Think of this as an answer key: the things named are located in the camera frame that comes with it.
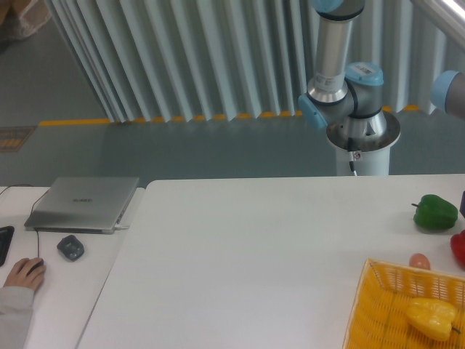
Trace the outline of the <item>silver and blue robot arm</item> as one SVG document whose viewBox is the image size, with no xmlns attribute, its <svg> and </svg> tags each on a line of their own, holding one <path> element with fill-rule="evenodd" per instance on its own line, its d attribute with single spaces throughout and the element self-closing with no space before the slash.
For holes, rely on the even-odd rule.
<svg viewBox="0 0 465 349">
<path fill-rule="evenodd" d="M 464 49 L 464 1 L 411 1 Z M 311 1 L 320 16 L 315 74 L 298 105 L 307 121 L 324 129 L 336 151 L 342 176 L 387 176 L 400 122 L 381 109 L 382 69 L 369 62 L 347 64 L 353 21 L 365 1 Z M 464 73 L 446 71 L 435 79 L 432 104 L 464 120 Z"/>
</svg>

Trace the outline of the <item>grey sleeved forearm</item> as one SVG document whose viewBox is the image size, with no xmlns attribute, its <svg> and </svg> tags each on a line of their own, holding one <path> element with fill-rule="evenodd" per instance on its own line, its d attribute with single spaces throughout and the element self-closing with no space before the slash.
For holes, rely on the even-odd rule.
<svg viewBox="0 0 465 349">
<path fill-rule="evenodd" d="M 33 314 L 34 291 L 21 286 L 1 288 L 1 348 L 23 348 Z"/>
</svg>

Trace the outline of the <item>person's right hand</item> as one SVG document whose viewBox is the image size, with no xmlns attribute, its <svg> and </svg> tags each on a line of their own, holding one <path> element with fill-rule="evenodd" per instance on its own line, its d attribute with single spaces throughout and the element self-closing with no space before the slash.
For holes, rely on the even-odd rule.
<svg viewBox="0 0 465 349">
<path fill-rule="evenodd" d="M 33 292 L 37 291 L 44 282 L 47 267 L 44 264 L 35 269 L 29 276 L 26 274 L 40 260 L 42 260 L 40 257 L 23 258 L 16 262 L 4 282 L 4 287 L 17 286 L 30 289 Z"/>
</svg>

